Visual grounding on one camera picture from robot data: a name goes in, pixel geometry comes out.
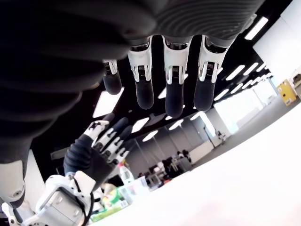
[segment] clear plastic container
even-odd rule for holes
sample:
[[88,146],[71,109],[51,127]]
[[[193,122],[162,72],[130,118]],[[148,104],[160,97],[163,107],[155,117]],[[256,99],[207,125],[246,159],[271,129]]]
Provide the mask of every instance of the clear plastic container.
[[118,191],[129,204],[132,204],[135,200],[149,194],[150,188],[147,186],[145,176],[143,176],[131,183],[119,187]]

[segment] black fingertip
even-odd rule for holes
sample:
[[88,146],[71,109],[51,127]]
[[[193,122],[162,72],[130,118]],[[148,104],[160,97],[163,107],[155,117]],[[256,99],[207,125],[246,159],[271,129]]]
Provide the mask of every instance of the black fingertip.
[[108,93],[116,95],[121,91],[122,84],[118,70],[116,74],[109,74],[104,76],[103,82]]
[[103,120],[104,120],[104,121],[109,121],[109,122],[111,122],[111,121],[113,121],[114,117],[115,117],[115,114],[114,114],[114,113],[110,113],[110,114],[107,114],[107,115],[103,118]]
[[113,125],[112,128],[114,129],[114,131],[118,132],[122,130],[127,124],[128,124],[128,119],[122,118],[115,125]]
[[137,101],[139,106],[144,109],[150,109],[154,104],[154,91],[152,81],[141,80],[136,82]]
[[133,126],[127,126],[119,135],[120,140],[125,140],[132,133]]
[[172,82],[171,85],[166,83],[165,110],[168,116],[178,118],[183,112],[183,88],[184,84]]
[[215,83],[210,80],[197,80],[194,92],[194,105],[199,111],[207,111],[210,109],[213,101]]

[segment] person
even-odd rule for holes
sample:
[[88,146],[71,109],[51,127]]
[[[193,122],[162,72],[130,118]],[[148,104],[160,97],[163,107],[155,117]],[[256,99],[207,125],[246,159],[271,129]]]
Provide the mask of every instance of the person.
[[184,155],[183,155],[183,153],[181,153],[181,152],[177,152],[177,155],[178,155],[178,157],[179,157],[180,159],[184,158]]
[[183,155],[185,156],[185,158],[188,159],[188,161],[191,163],[191,158],[190,158],[190,154],[189,151],[187,150],[183,150]]
[[215,134],[222,141],[222,144],[226,141],[226,135],[222,134],[219,130],[215,129]]

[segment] white wall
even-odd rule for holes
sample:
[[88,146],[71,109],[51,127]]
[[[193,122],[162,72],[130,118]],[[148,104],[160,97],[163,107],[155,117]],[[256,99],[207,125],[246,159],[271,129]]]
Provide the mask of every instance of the white wall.
[[[224,121],[222,120],[222,118],[220,117],[220,115],[218,114],[218,112],[216,111],[215,108],[211,108],[209,111],[207,111],[206,115],[215,129],[217,129],[221,133],[224,133],[226,135],[226,137],[231,136],[231,133],[229,132],[227,126],[225,125]],[[210,135],[210,133],[208,133],[208,134],[209,134],[210,139],[211,139],[212,143],[214,144],[214,146],[218,146],[222,142],[218,138],[218,136],[213,137]]]
[[209,111],[206,112],[206,115],[214,128],[219,130],[220,132],[224,133],[227,137],[231,135],[228,128],[226,127],[225,123],[223,122],[222,118],[218,114],[215,108],[211,108]]
[[276,86],[284,79],[296,75],[301,69],[300,12],[301,0],[293,0],[281,17],[253,46],[275,76]]
[[43,181],[42,175],[40,173],[32,150],[29,151],[28,155],[25,184],[25,199],[30,203],[31,209],[35,210],[37,201],[39,200],[39,198],[45,190],[45,183]]
[[201,144],[199,147],[193,149],[192,151],[189,152],[190,157],[191,157],[191,162],[195,163],[201,158],[203,158],[205,155],[210,153],[214,149],[213,145],[211,142],[208,140],[205,143]]

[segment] white mechanical part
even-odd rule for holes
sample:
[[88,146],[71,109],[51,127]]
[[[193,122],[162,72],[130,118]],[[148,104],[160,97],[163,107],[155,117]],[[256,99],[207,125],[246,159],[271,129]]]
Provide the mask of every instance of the white mechanical part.
[[188,46],[184,49],[175,50],[171,49],[166,45],[166,39],[164,36],[163,45],[164,45],[164,68],[166,73],[166,81],[170,85],[173,80],[173,66],[179,66],[179,84],[182,85],[185,80],[185,73],[188,62],[189,48],[191,40],[188,43]]
[[202,35],[201,49],[198,57],[198,78],[200,79],[200,81],[205,80],[208,62],[213,62],[214,68],[211,77],[211,82],[215,83],[217,78],[217,72],[222,66],[222,62],[224,61],[228,48],[225,48],[225,51],[222,53],[213,53],[206,48],[205,42],[206,36]]
[[139,82],[139,67],[143,66],[145,71],[145,79],[147,81],[151,80],[151,39],[148,42],[148,47],[143,51],[129,51],[127,56],[131,65],[132,72],[134,74],[134,79]]
[[84,134],[91,137],[92,140],[95,140],[108,124],[109,122],[104,120],[94,121],[89,125]]
[[118,67],[117,67],[117,60],[104,60],[104,63],[109,63],[110,70],[112,74],[116,74]]
[[18,201],[25,191],[22,161],[18,160],[11,163],[0,164],[0,172],[0,181],[13,178],[10,183],[0,186],[0,197],[4,202],[10,205],[11,202]]
[[21,206],[15,211],[11,206],[4,202],[2,204],[2,210],[7,216],[10,226],[21,225],[23,219],[31,218],[34,215],[34,212],[31,210],[30,204],[27,200],[24,200]]
[[2,203],[2,211],[5,213],[6,217],[8,218],[9,226],[16,226],[18,222],[15,218],[13,213],[13,208],[9,206],[6,202]]
[[114,137],[116,134],[116,131],[114,131],[113,128],[108,129],[108,131],[105,132],[105,134],[96,141],[95,145],[96,146],[98,143],[101,143],[104,147],[108,144],[108,142],[112,139],[112,137]]
[[108,162],[112,162],[114,157],[116,156],[116,151],[123,144],[124,140],[120,140],[120,137],[116,137],[113,142],[105,149],[105,151],[110,152],[110,156],[108,158]]
[[114,158],[118,161],[118,163],[120,163],[126,158],[128,153],[129,151],[126,151],[126,149],[123,147]]
[[90,210],[90,193],[95,181],[82,171],[74,175],[80,192],[77,190],[74,179],[61,175],[52,175],[45,183],[46,189],[40,197],[36,214],[23,221],[23,226],[78,226],[84,221],[84,214],[74,196],[84,206],[86,214]]

